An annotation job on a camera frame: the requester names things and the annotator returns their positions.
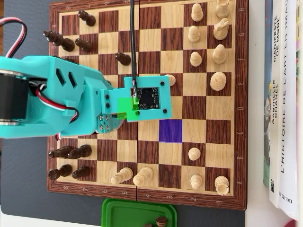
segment purple square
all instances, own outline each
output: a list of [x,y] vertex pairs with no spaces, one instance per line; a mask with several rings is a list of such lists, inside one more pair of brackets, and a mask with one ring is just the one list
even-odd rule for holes
[[159,120],[159,142],[182,142],[182,120]]

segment white surface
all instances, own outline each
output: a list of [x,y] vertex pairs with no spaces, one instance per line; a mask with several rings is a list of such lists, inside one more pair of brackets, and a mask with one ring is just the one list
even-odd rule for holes
[[[248,206],[246,227],[283,227],[290,218],[269,201],[263,185],[264,114],[264,1],[250,0],[249,18],[249,122],[248,122]],[[36,218],[5,215],[1,227],[92,227]]]

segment green component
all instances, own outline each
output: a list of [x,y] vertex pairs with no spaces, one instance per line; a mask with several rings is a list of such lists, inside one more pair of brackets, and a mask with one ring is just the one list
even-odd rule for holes
[[166,227],[177,227],[177,212],[171,205],[108,198],[102,204],[101,227],[157,226],[157,217],[167,219]]

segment dark chess piece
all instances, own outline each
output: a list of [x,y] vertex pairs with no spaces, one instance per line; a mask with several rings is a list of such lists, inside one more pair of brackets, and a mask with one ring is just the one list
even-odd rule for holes
[[84,10],[80,10],[78,12],[78,16],[85,21],[85,23],[88,25],[88,26],[94,26],[95,23],[96,23],[96,19],[93,15],[91,14],[88,14],[87,12],[85,12]]
[[82,39],[76,39],[75,41],[76,45],[78,47],[80,47],[83,51],[85,52],[91,52],[91,49],[92,49],[92,45],[89,41],[87,40],[82,40]]
[[63,165],[59,170],[52,169],[48,172],[48,178],[51,180],[58,179],[60,176],[69,176],[71,175],[72,167],[71,165]]
[[80,169],[77,169],[75,172],[72,173],[72,177],[78,179],[80,177],[85,177],[90,174],[90,169],[87,166],[83,166]]
[[116,53],[115,58],[123,65],[129,65],[132,61],[130,56],[121,52]]
[[47,40],[56,46],[62,46],[62,48],[66,51],[73,51],[75,48],[74,42],[69,38],[63,38],[60,33],[56,33],[54,31],[43,31],[43,35],[47,37]]
[[50,151],[48,153],[48,157],[61,157],[61,158],[67,158],[68,154],[71,152],[72,148],[70,146],[65,146],[60,149],[57,149],[55,151]]
[[81,157],[88,157],[91,155],[91,147],[90,145],[82,145],[80,148],[76,148],[74,150],[72,150],[69,154],[68,154],[68,158],[69,159],[78,159]]

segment dark pawn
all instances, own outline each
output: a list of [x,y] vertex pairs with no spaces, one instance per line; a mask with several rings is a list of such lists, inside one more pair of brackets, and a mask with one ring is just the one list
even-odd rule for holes
[[61,158],[67,158],[68,153],[70,153],[72,148],[70,146],[65,146],[60,149],[57,149],[55,151],[50,151],[48,153],[48,157],[53,158],[53,157],[61,157]]
[[81,157],[88,157],[91,155],[91,147],[90,145],[82,145],[80,148],[76,148],[72,150],[68,154],[69,159],[78,159]]
[[53,169],[48,172],[48,178],[51,180],[58,179],[60,176],[69,176],[71,175],[72,167],[71,165],[63,165],[59,170]]
[[90,174],[90,170],[87,166],[81,167],[80,169],[77,169],[75,172],[72,173],[72,177],[75,179],[78,179],[80,177],[85,177]]
[[115,57],[123,65],[129,65],[132,61],[130,56],[121,52],[116,53]]
[[86,41],[86,40],[82,40],[82,39],[76,39],[75,41],[76,45],[78,47],[80,47],[83,51],[85,52],[91,52],[91,49],[92,49],[92,45],[89,41]]
[[85,21],[88,26],[94,26],[96,23],[96,19],[93,15],[88,14],[87,12],[80,10],[78,16]]

